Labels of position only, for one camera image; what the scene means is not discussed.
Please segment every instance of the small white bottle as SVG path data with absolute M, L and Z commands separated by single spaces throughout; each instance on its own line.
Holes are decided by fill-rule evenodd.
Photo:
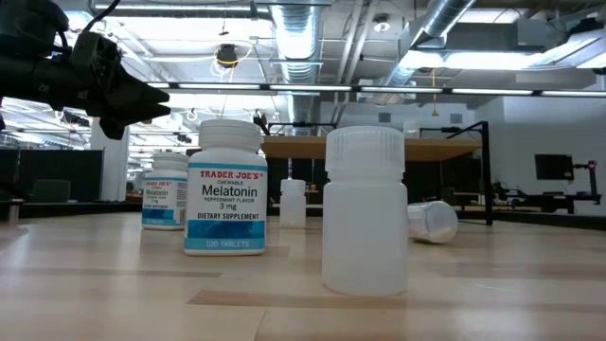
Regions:
M 280 227 L 304 228 L 305 181 L 286 179 L 281 181 L 280 187 Z
M 178 153 L 157 153 L 145 177 L 143 228 L 182 230 L 186 224 L 187 160 Z
M 189 158 L 185 253 L 260 255 L 265 251 L 267 162 L 257 125 L 211 119 L 200 125 L 202 151 Z
M 408 235 L 415 241 L 447 243 L 456 234 L 455 210 L 443 201 L 408 206 Z
M 330 132 L 324 187 L 322 279 L 353 296 L 391 296 L 406 287 L 407 191 L 404 137 L 395 129 Z

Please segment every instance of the white column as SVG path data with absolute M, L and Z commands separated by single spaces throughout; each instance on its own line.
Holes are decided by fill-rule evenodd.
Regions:
M 93 121 L 91 150 L 103 151 L 103 176 L 101 177 L 101 200 L 124 201 L 126 198 L 126 176 L 129 160 L 129 127 L 121 140 L 107 138 L 98 124 Z

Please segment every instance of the bottle label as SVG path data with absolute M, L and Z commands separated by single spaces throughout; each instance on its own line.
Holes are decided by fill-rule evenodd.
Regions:
M 187 179 L 150 177 L 145 179 L 143 224 L 180 226 L 186 223 Z
M 189 164 L 188 250 L 265 248 L 267 167 Z

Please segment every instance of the computer screen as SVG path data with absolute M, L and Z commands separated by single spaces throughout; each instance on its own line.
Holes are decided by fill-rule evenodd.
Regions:
M 571 155 L 535 154 L 537 180 L 575 180 Z

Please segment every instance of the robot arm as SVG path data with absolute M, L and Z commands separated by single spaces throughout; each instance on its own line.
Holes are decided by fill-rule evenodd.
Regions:
M 114 42 L 85 30 L 73 50 L 54 46 L 66 23 L 49 0 L 0 2 L 0 97 L 43 102 L 54 110 L 83 109 L 100 117 L 112 139 L 120 139 L 130 124 L 170 113 L 159 104 L 169 95 L 129 75 Z

